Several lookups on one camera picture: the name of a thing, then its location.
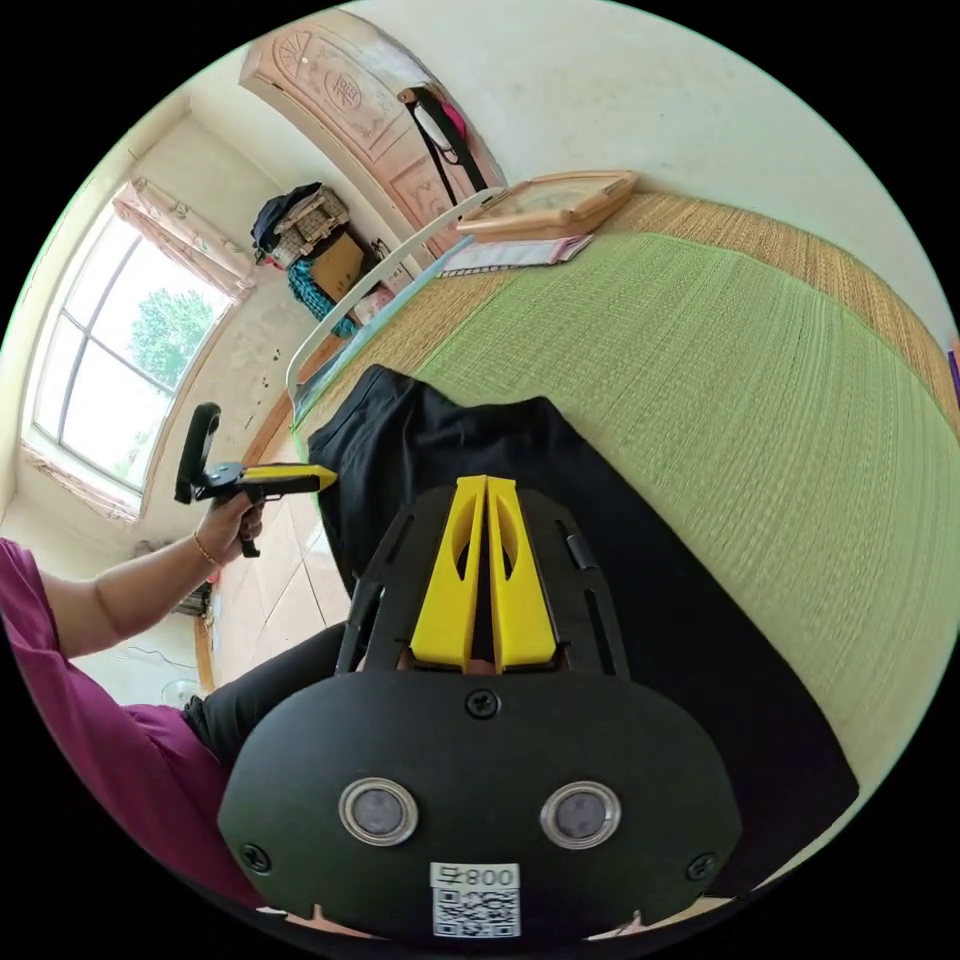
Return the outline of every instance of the leg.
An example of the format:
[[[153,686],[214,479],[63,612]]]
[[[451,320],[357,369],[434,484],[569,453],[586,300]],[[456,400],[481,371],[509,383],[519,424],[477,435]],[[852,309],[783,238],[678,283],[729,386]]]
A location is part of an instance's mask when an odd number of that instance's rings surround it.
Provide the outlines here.
[[[187,724],[224,766],[233,766],[253,728],[277,704],[333,676],[344,626],[328,627],[205,699],[193,697],[183,710]]]

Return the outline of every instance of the window frame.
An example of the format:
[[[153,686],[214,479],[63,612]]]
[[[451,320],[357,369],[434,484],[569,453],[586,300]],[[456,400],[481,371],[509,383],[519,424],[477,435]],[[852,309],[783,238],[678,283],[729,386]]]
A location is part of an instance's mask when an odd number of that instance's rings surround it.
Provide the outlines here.
[[[95,475],[101,477],[105,483],[112,485],[114,487],[119,487],[126,494],[132,495],[136,498],[138,502],[142,501],[143,496],[148,488],[151,465],[154,457],[157,453],[157,444],[160,437],[163,434],[163,428],[166,424],[167,419],[170,417],[171,411],[176,406],[177,394],[180,392],[183,382],[190,373],[190,370],[193,367],[194,361],[196,358],[203,352],[204,345],[210,338],[211,334],[219,327],[220,323],[224,317],[230,312],[233,307],[232,302],[227,302],[219,314],[214,317],[213,322],[211,323],[209,329],[203,336],[203,339],[197,346],[196,351],[194,352],[193,357],[190,359],[190,362],[187,363],[183,371],[180,374],[179,379],[177,380],[176,386],[173,388],[168,387],[164,383],[160,383],[159,380],[150,376],[150,374],[139,369],[135,364],[131,363],[125,357],[121,356],[114,350],[112,347],[105,344],[101,339],[99,339],[95,334],[95,328],[97,320],[100,317],[100,312],[103,309],[104,305],[107,302],[111,292],[113,291],[117,281],[123,275],[124,270],[127,268],[131,258],[134,253],[140,248],[140,244],[148,243],[144,237],[137,236],[133,243],[130,244],[129,249],[123,254],[120,262],[117,267],[114,269],[113,273],[110,276],[110,279],[105,284],[103,292],[100,294],[99,299],[97,300],[96,307],[93,310],[91,319],[86,327],[83,326],[75,317],[73,317],[69,310],[66,307],[66,303],[70,298],[70,294],[73,292],[74,287],[79,282],[80,277],[83,275],[83,270],[89,263],[90,258],[94,255],[95,251],[98,248],[98,245],[109,227],[110,223],[119,219],[116,213],[113,212],[110,206],[107,206],[104,210],[101,211],[100,216],[91,223],[90,229],[87,231],[84,241],[81,241],[80,246],[75,250],[74,255],[70,258],[70,261],[67,263],[66,269],[61,280],[60,290],[58,291],[54,300],[51,301],[48,310],[47,310],[47,321],[45,324],[46,330],[44,337],[45,345],[42,355],[38,356],[36,359],[40,361],[36,366],[39,368],[37,370],[37,379],[36,379],[36,388],[32,391],[33,397],[31,400],[31,409],[29,417],[29,427],[31,430],[37,431],[37,433],[43,437],[48,443],[52,444],[53,447],[65,454],[69,459],[77,462],[78,465],[82,465],[87,470],[93,471]],[[56,435],[53,435],[45,427],[41,426],[38,422],[38,414],[41,399],[43,397],[43,387],[44,381],[47,374],[48,364],[51,360],[51,346],[53,343],[53,338],[56,335],[56,331],[60,327],[61,323],[67,323],[79,332],[81,336],[80,345],[77,348],[76,355],[73,358],[73,362],[70,368],[70,374],[67,378],[66,386],[63,392],[63,397],[60,401],[60,417],[57,424]],[[94,463],[89,457],[85,456],[79,450],[72,447],[69,443],[66,443],[63,439],[64,428],[66,426],[67,416],[70,411],[70,402],[73,398],[73,391],[76,385],[77,377],[80,372],[81,364],[83,363],[83,358],[87,352],[89,345],[93,343],[100,350],[103,350],[108,356],[113,360],[120,363],[123,367],[126,367],[131,373],[139,377],[141,380],[149,383],[155,390],[167,397],[167,409],[164,413],[163,419],[160,422],[160,427],[157,430],[157,436],[154,438],[153,447],[149,454],[149,460],[147,463],[147,469],[144,473],[144,480],[141,486],[130,483],[123,477],[111,472],[105,467],[100,466],[97,463]]]

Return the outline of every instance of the curtain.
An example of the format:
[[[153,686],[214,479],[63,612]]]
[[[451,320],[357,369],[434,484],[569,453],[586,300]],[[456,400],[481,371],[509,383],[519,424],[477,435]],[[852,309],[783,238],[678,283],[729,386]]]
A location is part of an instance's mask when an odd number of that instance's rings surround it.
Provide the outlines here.
[[[84,506],[93,510],[94,513],[112,520],[115,523],[122,524],[125,527],[132,526],[140,519],[139,512],[110,494],[97,490],[95,487],[85,483],[79,477],[63,470],[52,460],[45,457],[39,450],[34,449],[26,441],[21,441],[20,449],[23,458],[27,464],[38,470],[44,476],[49,477],[61,487],[69,490]]]
[[[113,209],[171,260],[215,287],[234,303],[253,290],[251,257],[195,210],[143,177],[128,183],[113,200]]]

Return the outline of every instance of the wooden door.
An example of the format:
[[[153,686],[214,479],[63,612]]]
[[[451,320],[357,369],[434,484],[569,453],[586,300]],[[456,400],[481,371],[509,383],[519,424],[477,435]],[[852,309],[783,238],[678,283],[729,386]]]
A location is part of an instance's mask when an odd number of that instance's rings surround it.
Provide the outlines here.
[[[405,87],[427,82],[450,99],[411,54],[340,10],[261,37],[240,76],[242,86],[294,123],[357,185],[401,241],[451,207],[420,132],[397,99]],[[488,186],[502,185],[473,130],[470,143]],[[445,170],[458,201],[476,192],[462,167]],[[439,256],[459,239],[451,226],[435,237],[430,253]],[[418,259],[424,264],[433,257]]]

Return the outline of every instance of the floor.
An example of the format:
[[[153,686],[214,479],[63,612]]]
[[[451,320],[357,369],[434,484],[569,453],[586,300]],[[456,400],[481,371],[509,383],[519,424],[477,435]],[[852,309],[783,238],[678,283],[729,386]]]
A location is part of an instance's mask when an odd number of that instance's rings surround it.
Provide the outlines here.
[[[261,461],[299,461],[286,426]],[[345,619],[349,610],[315,499],[298,495],[268,503],[263,519],[262,556],[231,564],[216,587],[216,686]]]

